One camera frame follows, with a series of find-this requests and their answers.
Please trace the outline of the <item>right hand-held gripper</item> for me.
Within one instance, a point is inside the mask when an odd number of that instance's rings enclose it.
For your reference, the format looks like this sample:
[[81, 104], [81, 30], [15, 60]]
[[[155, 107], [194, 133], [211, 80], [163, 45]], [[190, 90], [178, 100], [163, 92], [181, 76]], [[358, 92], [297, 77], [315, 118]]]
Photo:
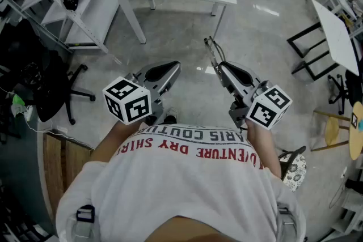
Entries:
[[246, 120], [269, 130], [283, 117], [292, 99], [269, 80], [261, 80], [251, 69], [222, 61], [217, 66], [222, 86], [233, 95], [229, 115], [238, 128]]

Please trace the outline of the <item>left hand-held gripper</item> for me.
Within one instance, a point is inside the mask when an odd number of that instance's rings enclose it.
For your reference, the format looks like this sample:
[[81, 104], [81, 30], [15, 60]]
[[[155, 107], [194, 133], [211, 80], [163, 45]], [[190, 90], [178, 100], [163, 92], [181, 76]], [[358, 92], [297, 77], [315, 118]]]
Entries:
[[125, 125], [143, 118], [153, 125], [163, 114], [161, 97], [181, 72], [179, 61], [157, 62], [118, 77], [103, 89], [108, 111]]

